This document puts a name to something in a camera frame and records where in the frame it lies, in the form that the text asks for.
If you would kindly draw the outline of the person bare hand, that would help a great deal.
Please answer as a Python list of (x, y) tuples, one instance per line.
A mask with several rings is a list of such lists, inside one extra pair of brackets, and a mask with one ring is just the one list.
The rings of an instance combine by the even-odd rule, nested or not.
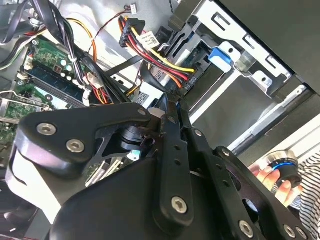
[[(252, 170), (252, 173), (257, 177), (257, 179), (269, 190), (271, 191), (277, 181), (280, 179), (280, 171), (278, 169), (272, 170), (270, 166), (266, 167), (264, 170)], [(285, 207), (291, 205), (294, 200), (303, 192), (302, 186), (292, 187), (290, 181), (285, 180), (278, 190), (275, 192), (274, 196), (279, 202), (281, 202)]]

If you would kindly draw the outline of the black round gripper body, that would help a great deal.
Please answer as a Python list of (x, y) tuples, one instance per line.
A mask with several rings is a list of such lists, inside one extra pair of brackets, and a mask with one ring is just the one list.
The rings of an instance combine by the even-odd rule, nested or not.
[(233, 179), (217, 157), (196, 160), (160, 154), (133, 163), (77, 193), (58, 213), (52, 240), (230, 239), (221, 190)]

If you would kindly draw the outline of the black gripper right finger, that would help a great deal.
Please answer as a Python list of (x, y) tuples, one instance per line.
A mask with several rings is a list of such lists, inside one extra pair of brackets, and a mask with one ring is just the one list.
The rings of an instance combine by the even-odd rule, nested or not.
[(227, 148), (211, 149), (192, 127), (188, 106), (180, 102), (180, 122), (188, 143), (191, 170), (199, 170), (204, 207), (212, 211), (223, 240), (310, 240), (303, 224)]

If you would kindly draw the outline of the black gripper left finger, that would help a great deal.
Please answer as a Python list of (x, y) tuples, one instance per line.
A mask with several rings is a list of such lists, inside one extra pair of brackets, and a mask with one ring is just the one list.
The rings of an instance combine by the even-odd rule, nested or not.
[(158, 155), (188, 157), (180, 104), (166, 100), (164, 109), (147, 110), (121, 103), (37, 112), (18, 126), (14, 163), (22, 188), (17, 194), (53, 218), (65, 203), (130, 165)]

